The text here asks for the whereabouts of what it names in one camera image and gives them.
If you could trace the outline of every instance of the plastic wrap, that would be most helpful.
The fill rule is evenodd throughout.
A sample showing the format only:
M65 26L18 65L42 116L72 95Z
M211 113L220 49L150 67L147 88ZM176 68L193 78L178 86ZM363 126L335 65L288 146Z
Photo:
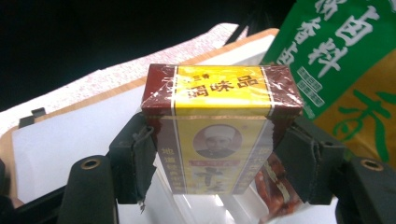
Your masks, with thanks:
M241 194L303 104L289 68L152 64L141 104L175 194Z

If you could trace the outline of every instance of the cardboard box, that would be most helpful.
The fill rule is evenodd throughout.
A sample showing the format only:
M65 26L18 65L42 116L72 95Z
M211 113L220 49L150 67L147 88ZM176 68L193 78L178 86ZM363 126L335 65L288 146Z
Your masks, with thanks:
M142 110L175 194L240 194L303 108L289 68L152 64Z

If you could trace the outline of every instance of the green package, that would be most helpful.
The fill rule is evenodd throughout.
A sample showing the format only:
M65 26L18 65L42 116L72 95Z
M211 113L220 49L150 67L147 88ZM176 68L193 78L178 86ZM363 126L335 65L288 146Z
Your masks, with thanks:
M262 64L288 64L304 115L396 167L396 0L300 0Z

